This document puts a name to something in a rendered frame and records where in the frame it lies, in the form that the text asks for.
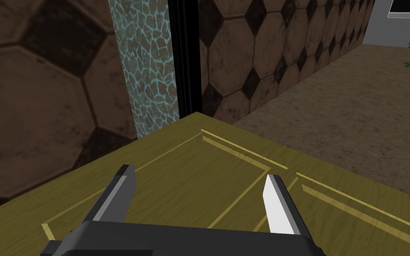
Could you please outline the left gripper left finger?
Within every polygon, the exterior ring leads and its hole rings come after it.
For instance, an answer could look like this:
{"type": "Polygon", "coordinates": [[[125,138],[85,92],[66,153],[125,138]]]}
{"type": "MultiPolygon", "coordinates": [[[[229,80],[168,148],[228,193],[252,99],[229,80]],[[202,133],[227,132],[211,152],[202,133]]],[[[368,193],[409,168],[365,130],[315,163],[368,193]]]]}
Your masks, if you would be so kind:
{"type": "Polygon", "coordinates": [[[123,222],[136,185],[135,167],[122,165],[85,215],[82,223],[86,221],[123,222]]]}

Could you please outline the white framed dark window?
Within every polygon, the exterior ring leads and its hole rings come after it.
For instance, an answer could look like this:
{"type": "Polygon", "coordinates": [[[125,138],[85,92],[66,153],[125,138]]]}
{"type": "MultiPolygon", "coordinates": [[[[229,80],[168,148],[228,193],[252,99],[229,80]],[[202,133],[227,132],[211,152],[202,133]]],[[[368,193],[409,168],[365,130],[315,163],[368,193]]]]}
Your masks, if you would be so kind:
{"type": "Polygon", "coordinates": [[[387,17],[410,19],[410,0],[392,0],[387,17]]]}

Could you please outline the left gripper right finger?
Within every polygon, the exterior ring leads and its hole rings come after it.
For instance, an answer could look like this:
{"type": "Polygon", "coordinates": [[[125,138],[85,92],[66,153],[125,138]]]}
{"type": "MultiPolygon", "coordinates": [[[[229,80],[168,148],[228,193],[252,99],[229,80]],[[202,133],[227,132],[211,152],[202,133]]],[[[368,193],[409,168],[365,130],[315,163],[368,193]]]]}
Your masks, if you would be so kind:
{"type": "Polygon", "coordinates": [[[312,238],[280,176],[267,175],[262,196],[271,233],[312,238]]]}

